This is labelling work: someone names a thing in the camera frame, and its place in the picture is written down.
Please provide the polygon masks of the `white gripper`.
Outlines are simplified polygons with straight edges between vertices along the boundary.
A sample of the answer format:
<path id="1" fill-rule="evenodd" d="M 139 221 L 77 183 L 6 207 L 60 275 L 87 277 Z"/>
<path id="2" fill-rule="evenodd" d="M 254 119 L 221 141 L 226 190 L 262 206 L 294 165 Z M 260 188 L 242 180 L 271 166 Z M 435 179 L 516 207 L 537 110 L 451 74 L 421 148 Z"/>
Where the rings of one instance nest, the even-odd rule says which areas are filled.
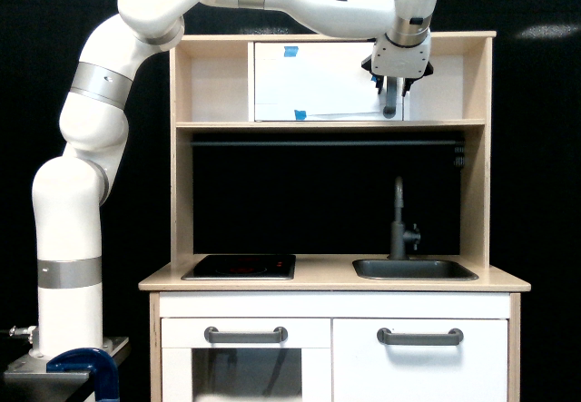
<path id="1" fill-rule="evenodd" d="M 415 80 L 425 74 L 432 75 L 433 67 L 429 62 L 431 35 L 418 45 L 402 47 L 393 44 L 386 36 L 376 39 L 371 55 L 361 62 L 361 67 L 373 74 L 371 81 L 377 93 L 381 93 L 381 76 L 405 78 L 401 95 L 405 96 Z"/>

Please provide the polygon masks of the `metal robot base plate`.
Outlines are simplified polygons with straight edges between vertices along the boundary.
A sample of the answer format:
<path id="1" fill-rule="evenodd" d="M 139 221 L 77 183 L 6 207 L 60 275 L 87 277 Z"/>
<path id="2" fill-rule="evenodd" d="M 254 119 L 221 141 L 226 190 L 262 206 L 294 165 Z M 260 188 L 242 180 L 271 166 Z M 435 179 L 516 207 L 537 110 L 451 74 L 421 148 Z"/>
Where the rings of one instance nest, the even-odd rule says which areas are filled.
<path id="1" fill-rule="evenodd" d="M 102 349 L 79 348 L 51 360 L 25 354 L 2 375 L 3 401 L 119 401 L 118 367 L 131 351 L 127 337 L 113 337 Z"/>

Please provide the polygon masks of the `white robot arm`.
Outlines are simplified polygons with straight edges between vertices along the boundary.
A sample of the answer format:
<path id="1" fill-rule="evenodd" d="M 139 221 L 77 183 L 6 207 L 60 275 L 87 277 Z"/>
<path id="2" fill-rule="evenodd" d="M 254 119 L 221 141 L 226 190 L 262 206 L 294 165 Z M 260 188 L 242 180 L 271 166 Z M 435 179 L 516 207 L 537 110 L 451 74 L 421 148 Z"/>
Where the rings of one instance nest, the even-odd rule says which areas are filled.
<path id="1" fill-rule="evenodd" d="M 416 79 L 426 71 L 437 0 L 117 0 L 118 12 L 88 37 L 60 113 L 63 153 L 36 173 L 38 333 L 55 358 L 103 344 L 100 208 L 123 157 L 124 107 L 149 57 L 173 49 L 197 4 L 283 12 L 318 34 L 371 39 L 371 71 Z"/>

